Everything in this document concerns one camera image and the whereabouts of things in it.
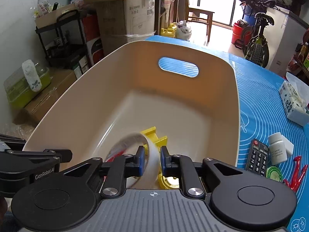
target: beige plastic tub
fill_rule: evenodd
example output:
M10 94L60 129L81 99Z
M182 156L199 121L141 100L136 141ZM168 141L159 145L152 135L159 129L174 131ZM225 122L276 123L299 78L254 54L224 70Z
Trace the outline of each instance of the beige plastic tub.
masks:
M191 78L162 70L170 57L195 64ZM54 104L24 150L72 150L62 169L94 156L105 160L128 134L152 126L167 135L170 154L201 162L212 157L236 165L239 98L233 68L188 47L138 41L117 49L79 78Z

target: blue silicone mat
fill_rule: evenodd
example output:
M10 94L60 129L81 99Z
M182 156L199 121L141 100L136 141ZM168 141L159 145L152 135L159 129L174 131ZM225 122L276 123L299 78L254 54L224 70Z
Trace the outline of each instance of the blue silicone mat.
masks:
M237 167L245 168L250 142L253 138L257 138L269 145L268 136L276 132L281 132L294 144L293 156L279 165L283 179L290 181L294 170L294 157L302 156L301 168L308 164L307 141L309 138L309 125L301 127L286 118L278 92L283 78L243 58L197 46L187 41L162 36L152 36L147 40L187 46L216 55L234 68L239 91L241 117ZM160 59L159 65L164 70L192 77L198 74L196 66L183 61L163 58ZM306 182L307 174L308 172L296 194L298 205L287 227L291 232L309 231L309 225L306 228L306 220L309 221L309 184Z

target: bicycle tire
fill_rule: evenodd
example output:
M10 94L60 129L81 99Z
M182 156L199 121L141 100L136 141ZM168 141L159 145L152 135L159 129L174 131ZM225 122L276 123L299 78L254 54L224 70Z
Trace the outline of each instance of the bicycle tire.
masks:
M269 48L268 48L268 44L266 43L263 46L263 50L264 50L264 58L263 58L263 68L266 68L266 66L268 65L269 62Z
M241 40L243 41L243 43L244 43L244 47L243 47L243 53L244 53L244 55L246 55L247 54L247 47L246 47L246 45L245 45L245 35L246 35L246 33L248 33L248 31L250 31L250 33L251 33L251 30L252 30L252 26L247 26L247 27L244 27L243 28L243 31L241 32Z
M247 60L262 66L263 65L263 58L264 58L264 50L263 46L257 43L254 43L252 46L252 51L250 57Z

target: red bucket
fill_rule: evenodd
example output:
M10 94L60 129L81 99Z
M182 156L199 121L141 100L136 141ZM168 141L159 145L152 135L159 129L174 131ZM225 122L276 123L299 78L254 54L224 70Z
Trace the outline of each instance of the red bucket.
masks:
M241 33L243 32L243 28L240 27L238 25L238 23L234 23L234 26L232 27L232 30L233 30L233 36L232 36L232 41L231 42L232 42L232 44L234 44L237 39L241 39ZM245 39L244 39L245 43L244 44L247 45L249 43L250 39L251 39L251 33L248 32L245 35Z

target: white pill bottle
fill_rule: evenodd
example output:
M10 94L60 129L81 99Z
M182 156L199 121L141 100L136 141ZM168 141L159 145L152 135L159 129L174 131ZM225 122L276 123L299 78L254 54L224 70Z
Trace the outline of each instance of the white pill bottle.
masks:
M272 165L277 165L288 160L284 141L281 133L274 133L268 137L269 151Z

